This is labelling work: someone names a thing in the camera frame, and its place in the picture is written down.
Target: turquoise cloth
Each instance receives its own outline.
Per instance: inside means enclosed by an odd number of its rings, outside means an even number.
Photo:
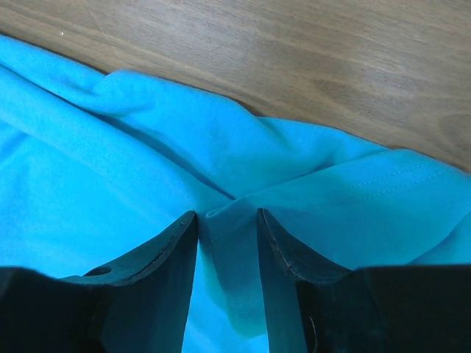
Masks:
[[[199,216],[184,352],[267,352],[255,212],[348,268],[471,261],[471,178],[0,36],[0,265],[84,274]]]

